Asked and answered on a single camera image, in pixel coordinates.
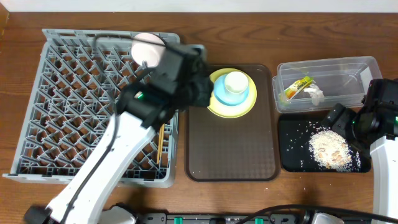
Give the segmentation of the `white tissue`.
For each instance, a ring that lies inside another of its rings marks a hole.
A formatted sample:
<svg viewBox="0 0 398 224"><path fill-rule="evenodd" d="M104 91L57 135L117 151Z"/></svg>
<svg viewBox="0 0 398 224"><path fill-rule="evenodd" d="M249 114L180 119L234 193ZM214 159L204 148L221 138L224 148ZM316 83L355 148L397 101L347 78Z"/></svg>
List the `white tissue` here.
<svg viewBox="0 0 398 224"><path fill-rule="evenodd" d="M318 106L321 102L324 102L325 100L323 91L319 89L316 84L310 84L308 87L304 88L303 91L310 95L312 104L314 106Z"/></svg>

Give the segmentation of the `light blue saucer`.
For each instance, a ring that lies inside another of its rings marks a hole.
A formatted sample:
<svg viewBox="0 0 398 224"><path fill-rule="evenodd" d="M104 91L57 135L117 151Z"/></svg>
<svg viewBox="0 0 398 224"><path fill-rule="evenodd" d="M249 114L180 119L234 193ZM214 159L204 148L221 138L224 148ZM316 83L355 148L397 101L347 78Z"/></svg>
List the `light blue saucer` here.
<svg viewBox="0 0 398 224"><path fill-rule="evenodd" d="M214 84L213 94L215 98L222 104L227 106L236 106L246 100L249 94L249 87L242 93L231 93L226 89L224 84L227 74L224 74L216 79Z"/></svg>

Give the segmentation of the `white bowl with food residue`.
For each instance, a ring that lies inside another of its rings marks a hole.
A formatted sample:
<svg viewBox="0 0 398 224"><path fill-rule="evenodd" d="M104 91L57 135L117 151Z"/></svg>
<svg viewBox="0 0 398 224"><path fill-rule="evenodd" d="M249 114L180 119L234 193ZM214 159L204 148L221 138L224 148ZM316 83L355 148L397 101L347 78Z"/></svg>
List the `white bowl with food residue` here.
<svg viewBox="0 0 398 224"><path fill-rule="evenodd" d="M139 33L134 37L131 46L132 59L139 65L146 67L158 66L165 50L165 42L157 35Z"/></svg>

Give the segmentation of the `yellow-green plate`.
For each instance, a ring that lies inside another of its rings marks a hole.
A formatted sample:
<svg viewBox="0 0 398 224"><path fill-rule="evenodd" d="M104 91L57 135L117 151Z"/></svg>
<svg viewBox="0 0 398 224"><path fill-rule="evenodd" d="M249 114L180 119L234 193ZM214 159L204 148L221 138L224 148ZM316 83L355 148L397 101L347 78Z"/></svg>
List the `yellow-green plate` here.
<svg viewBox="0 0 398 224"><path fill-rule="evenodd" d="M222 76L224 74L233 72L233 71L242 72L235 68L222 68L222 69L219 69L219 70L213 72L210 75L210 80L213 82L213 84L215 84L215 81L217 78L219 78L220 76ZM252 109L252 107L255 105L255 102L256 102L257 89L256 89L255 83L253 82L252 78L250 76L248 76L246 73L244 73L244 74L247 76L248 81L249 81L249 86L248 86L249 94L248 94L248 97L246 98L246 100L236 106L227 106L227 105L220 103L215 98L215 96L212 92L211 98L210 98L210 105L208 106L208 109L212 113L214 113L215 115L220 116L222 118L238 118L240 116L245 115Z"/></svg>

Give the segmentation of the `yellow green snack wrapper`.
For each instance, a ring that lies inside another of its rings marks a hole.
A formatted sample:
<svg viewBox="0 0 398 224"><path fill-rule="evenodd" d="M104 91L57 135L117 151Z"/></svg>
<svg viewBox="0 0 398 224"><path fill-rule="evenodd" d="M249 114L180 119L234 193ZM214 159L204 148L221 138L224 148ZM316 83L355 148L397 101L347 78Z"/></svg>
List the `yellow green snack wrapper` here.
<svg viewBox="0 0 398 224"><path fill-rule="evenodd" d="M302 79L296 80L293 84L291 84L288 88L284 90L286 98L288 100L294 98L304 88L308 87L312 83L313 83L313 78L309 76L305 76Z"/></svg>

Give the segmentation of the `white cup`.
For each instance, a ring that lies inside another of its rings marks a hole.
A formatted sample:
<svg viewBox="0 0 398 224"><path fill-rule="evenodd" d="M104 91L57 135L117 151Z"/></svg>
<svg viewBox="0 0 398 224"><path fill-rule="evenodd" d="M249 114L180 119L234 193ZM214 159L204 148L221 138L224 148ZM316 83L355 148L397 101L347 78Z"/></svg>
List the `white cup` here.
<svg viewBox="0 0 398 224"><path fill-rule="evenodd" d="M248 88L249 81L243 72L233 71L225 76L224 86L232 94L241 94Z"/></svg>

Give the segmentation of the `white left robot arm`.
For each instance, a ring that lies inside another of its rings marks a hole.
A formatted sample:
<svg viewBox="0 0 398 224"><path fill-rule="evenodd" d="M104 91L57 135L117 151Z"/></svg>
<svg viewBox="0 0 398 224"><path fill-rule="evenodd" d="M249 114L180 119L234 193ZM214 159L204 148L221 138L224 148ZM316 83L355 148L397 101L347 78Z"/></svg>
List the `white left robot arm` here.
<svg viewBox="0 0 398 224"><path fill-rule="evenodd" d="M108 127L72 181L50 203L31 205L26 223L98 223L103 207L132 160L177 110L207 107L213 84L203 51L167 44L158 66L125 86Z"/></svg>

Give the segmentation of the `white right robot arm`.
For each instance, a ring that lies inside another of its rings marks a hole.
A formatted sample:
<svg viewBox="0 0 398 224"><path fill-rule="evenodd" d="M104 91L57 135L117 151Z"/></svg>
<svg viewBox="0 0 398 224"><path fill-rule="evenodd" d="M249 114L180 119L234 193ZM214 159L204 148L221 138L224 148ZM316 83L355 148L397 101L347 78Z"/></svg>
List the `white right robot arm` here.
<svg viewBox="0 0 398 224"><path fill-rule="evenodd" d="M372 222L397 223L397 80L371 80L362 103L357 112L337 103L322 126L371 158L375 213Z"/></svg>

